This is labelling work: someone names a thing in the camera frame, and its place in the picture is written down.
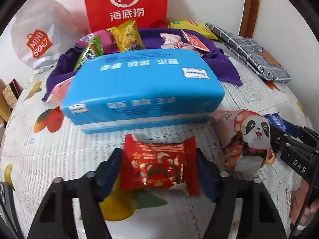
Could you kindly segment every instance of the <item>red snack wrapper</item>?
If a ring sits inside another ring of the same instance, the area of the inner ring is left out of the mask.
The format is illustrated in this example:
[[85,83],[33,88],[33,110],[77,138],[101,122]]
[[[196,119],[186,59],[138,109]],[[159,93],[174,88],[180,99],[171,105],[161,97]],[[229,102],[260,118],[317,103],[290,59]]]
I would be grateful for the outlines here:
[[181,144],[143,143],[125,136],[120,190],[170,188],[186,182],[190,196],[198,194],[195,137]]
[[188,34],[185,31],[181,30],[185,39],[188,41],[189,44],[191,44],[193,47],[205,51],[205,52],[210,52],[208,47],[206,47],[203,42],[200,41],[200,39],[194,35]]

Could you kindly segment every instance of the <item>black cable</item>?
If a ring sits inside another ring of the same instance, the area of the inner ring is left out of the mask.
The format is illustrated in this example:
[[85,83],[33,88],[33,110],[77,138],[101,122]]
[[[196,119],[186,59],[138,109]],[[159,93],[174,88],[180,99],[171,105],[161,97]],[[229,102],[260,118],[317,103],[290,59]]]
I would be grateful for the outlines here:
[[315,168],[315,172],[314,172],[314,176],[312,177],[312,180],[311,180],[311,183],[310,183],[310,186],[309,186],[309,189],[308,189],[308,192],[307,192],[307,195],[306,195],[306,198],[305,198],[305,201],[303,202],[303,205],[302,205],[302,208],[300,210],[300,213],[299,213],[299,216],[296,220],[296,223],[288,237],[288,239],[292,239],[293,235],[295,234],[296,230],[297,230],[297,227],[300,223],[300,220],[301,220],[301,217],[305,211],[305,208],[306,206],[308,205],[308,202],[309,202],[309,199],[310,199],[310,195],[312,193],[312,190],[314,188],[314,185],[315,185],[315,181],[317,180],[318,178],[318,174],[319,174],[319,157],[317,159],[317,163],[316,163],[316,168]]

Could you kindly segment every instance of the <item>blue tissue package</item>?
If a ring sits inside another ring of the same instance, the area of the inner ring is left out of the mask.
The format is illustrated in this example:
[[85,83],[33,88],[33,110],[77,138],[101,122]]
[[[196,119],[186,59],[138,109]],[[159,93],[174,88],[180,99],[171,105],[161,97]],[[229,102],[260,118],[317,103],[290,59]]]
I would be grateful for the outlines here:
[[147,49],[86,61],[61,108],[84,133],[96,133],[206,121],[223,97],[196,52]]

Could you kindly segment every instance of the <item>purple cloth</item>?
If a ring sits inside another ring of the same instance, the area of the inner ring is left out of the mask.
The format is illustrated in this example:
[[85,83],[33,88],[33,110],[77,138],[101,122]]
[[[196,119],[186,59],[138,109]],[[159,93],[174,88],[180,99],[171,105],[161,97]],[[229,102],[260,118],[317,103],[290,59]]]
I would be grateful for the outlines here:
[[[222,49],[216,47],[214,43],[205,38],[203,35],[196,31],[184,29],[188,34],[194,35],[200,39],[203,44],[208,47],[210,52],[203,52],[205,55],[202,57],[214,72],[219,81],[229,82],[235,85],[242,85],[239,74],[236,68],[228,57],[224,55]],[[142,38],[144,46],[149,48],[160,48],[164,43],[161,33],[175,34],[181,36],[181,41],[186,42],[182,31],[178,28],[140,28],[138,32]]]
[[[214,43],[193,30],[184,30],[186,33],[194,35],[200,39],[201,42],[210,50],[210,52],[203,52],[205,55],[203,60],[209,65],[219,81],[229,82],[235,85],[242,85],[239,74],[232,62],[224,55],[222,49],[217,48]],[[164,43],[161,33],[169,33],[181,36],[181,40],[187,43],[183,33],[177,28],[140,28],[138,32],[142,38],[142,42],[147,49],[160,48]],[[77,71],[73,72],[74,66],[82,52],[82,48],[75,46],[70,48],[65,54],[62,54],[58,60],[55,69],[47,78],[47,93],[42,98],[46,101],[51,91],[58,83],[74,76]]]
[[74,76],[77,71],[73,71],[75,64],[82,52],[82,48],[75,46],[70,48],[65,54],[59,57],[55,69],[47,78],[47,93],[42,98],[46,102],[55,85]]

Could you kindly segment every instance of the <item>yellow snack package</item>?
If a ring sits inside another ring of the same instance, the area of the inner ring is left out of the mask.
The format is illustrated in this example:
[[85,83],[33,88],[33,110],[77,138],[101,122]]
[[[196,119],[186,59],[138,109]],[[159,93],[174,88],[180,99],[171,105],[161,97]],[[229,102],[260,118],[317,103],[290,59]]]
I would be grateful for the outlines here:
[[118,25],[113,30],[113,36],[120,52],[145,49],[134,19]]
[[169,20],[168,28],[190,29],[202,34],[209,39],[218,40],[214,33],[210,31],[204,24],[189,20]]

